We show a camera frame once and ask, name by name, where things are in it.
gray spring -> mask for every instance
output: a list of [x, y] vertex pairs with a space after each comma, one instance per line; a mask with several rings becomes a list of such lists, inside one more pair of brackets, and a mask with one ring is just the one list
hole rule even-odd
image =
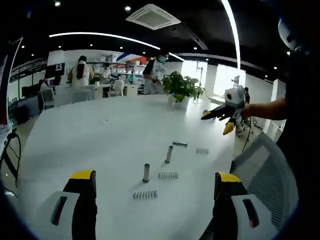
[[137, 191], [133, 193], [133, 199], [155, 199], [158, 197], [157, 191]]
[[177, 179], [179, 174], [177, 172], [159, 172], [158, 178], [159, 179]]

gray mesh chair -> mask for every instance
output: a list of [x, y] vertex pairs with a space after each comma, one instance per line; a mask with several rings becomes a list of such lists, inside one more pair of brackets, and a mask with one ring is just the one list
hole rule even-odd
[[287, 160], [267, 135], [261, 133], [231, 164], [248, 194], [254, 194], [272, 214], [279, 230], [298, 203], [298, 189]]
[[40, 92], [43, 100], [43, 109], [51, 109], [55, 107], [55, 98], [52, 88]]

white shirt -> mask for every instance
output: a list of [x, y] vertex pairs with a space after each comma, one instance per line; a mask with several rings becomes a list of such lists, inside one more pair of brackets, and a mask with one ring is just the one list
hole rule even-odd
[[90, 66], [85, 64], [84, 68], [83, 68], [83, 75], [82, 78], [77, 79], [77, 67], [78, 64], [76, 66], [74, 66], [74, 68], [72, 68], [72, 87], [83, 87], [83, 86], [88, 86], [89, 85], [89, 75], [90, 75]]
[[41, 84], [40, 86], [40, 92], [43, 92], [45, 90], [50, 89], [50, 87], [47, 86], [47, 84], [45, 84], [44, 82]]

metal cylinder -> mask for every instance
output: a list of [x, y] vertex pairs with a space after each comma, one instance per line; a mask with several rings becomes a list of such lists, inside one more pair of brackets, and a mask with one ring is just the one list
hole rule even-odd
[[174, 149], [174, 146], [169, 146], [168, 152], [166, 153], [166, 159], [164, 160], [166, 164], [170, 163], [172, 149]]
[[142, 182], [147, 183], [149, 182], [149, 171], [150, 171], [150, 164], [146, 163], [144, 165], [144, 173], [143, 173], [143, 179]]

black ceiling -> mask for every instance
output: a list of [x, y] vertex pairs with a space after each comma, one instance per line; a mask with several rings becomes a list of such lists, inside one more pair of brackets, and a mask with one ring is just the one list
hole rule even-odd
[[[226, 11], [221, 0], [183, 1], [183, 4], [153, 1], [168, 11], [181, 24], [151, 30], [125, 21], [132, 12], [150, 2], [147, 1], [79, 1], [60, 0], [55, 7], [54, 0], [25, 2], [12, 13], [5, 30], [11, 40], [24, 37], [16, 57], [15, 66], [35, 58], [47, 57], [50, 51], [74, 49], [100, 49], [123, 51], [152, 57], [155, 49], [138, 43], [104, 36], [73, 35], [49, 38], [50, 34], [65, 32], [98, 32], [137, 39], [163, 47], [172, 53], [202, 53], [236, 59], [234, 37]], [[234, 13], [240, 41], [241, 60], [267, 70], [271, 78], [281, 78], [288, 60], [288, 49], [278, 33], [278, 17], [258, 0], [229, 0]], [[208, 50], [202, 50], [191, 36], [196, 36]], [[243, 66], [255, 75], [265, 72]]]

